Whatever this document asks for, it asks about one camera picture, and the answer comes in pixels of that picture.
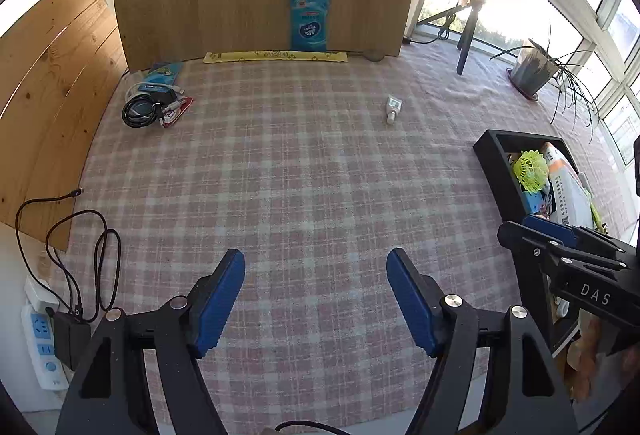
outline plant pot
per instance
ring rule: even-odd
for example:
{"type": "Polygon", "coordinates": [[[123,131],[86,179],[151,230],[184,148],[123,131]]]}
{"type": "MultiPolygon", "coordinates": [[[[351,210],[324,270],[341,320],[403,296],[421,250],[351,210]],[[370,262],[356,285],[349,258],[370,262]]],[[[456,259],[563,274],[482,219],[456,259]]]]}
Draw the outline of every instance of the plant pot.
{"type": "Polygon", "coordinates": [[[536,92],[558,73],[559,68],[549,59],[545,49],[535,41],[525,41],[509,79],[527,98],[537,99],[536,92]]]}

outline small white bottle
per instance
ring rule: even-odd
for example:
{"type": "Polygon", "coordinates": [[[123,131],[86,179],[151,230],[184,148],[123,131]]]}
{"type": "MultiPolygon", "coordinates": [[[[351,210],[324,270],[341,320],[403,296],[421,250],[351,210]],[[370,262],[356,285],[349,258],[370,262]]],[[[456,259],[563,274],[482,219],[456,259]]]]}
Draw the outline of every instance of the small white bottle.
{"type": "Polygon", "coordinates": [[[396,120],[396,115],[400,113],[400,108],[402,108],[402,101],[398,98],[395,98],[393,95],[389,95],[389,98],[386,100],[386,123],[393,124],[396,120]]]}

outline silver screw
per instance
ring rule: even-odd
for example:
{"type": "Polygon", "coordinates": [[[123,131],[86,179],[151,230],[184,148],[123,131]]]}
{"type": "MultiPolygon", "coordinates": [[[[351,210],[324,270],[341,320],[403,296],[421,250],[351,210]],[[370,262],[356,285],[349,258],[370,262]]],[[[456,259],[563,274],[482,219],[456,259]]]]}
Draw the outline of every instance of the silver screw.
{"type": "Polygon", "coordinates": [[[107,310],[107,313],[104,315],[104,317],[107,318],[107,321],[115,321],[120,319],[120,316],[122,316],[122,311],[120,309],[109,309],[107,310]]]}
{"type": "Polygon", "coordinates": [[[172,309],[184,309],[187,306],[187,298],[184,296],[176,296],[169,304],[172,309]]]}
{"type": "Polygon", "coordinates": [[[462,305],[462,298],[456,294],[448,294],[444,296],[444,303],[449,307],[460,307],[462,305]]]}
{"type": "Polygon", "coordinates": [[[527,309],[525,307],[521,307],[520,305],[514,305],[513,307],[511,307],[511,314],[519,319],[526,318],[527,309]]]}

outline blue packet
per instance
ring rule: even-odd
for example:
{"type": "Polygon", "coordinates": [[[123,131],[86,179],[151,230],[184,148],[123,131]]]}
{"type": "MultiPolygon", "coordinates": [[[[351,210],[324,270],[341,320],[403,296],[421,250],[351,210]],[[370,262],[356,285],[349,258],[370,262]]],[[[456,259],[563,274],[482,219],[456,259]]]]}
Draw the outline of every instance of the blue packet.
{"type": "Polygon", "coordinates": [[[331,0],[291,0],[291,50],[326,52],[324,22],[331,0]]]}

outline yellow-green mesh object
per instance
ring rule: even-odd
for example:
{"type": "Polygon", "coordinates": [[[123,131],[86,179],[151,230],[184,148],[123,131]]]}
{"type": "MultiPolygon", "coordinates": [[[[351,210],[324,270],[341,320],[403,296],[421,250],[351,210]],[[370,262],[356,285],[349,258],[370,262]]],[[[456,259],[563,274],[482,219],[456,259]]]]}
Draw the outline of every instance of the yellow-green mesh object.
{"type": "Polygon", "coordinates": [[[526,191],[535,193],[545,186],[549,168],[539,151],[524,151],[513,163],[513,173],[526,191]]]}

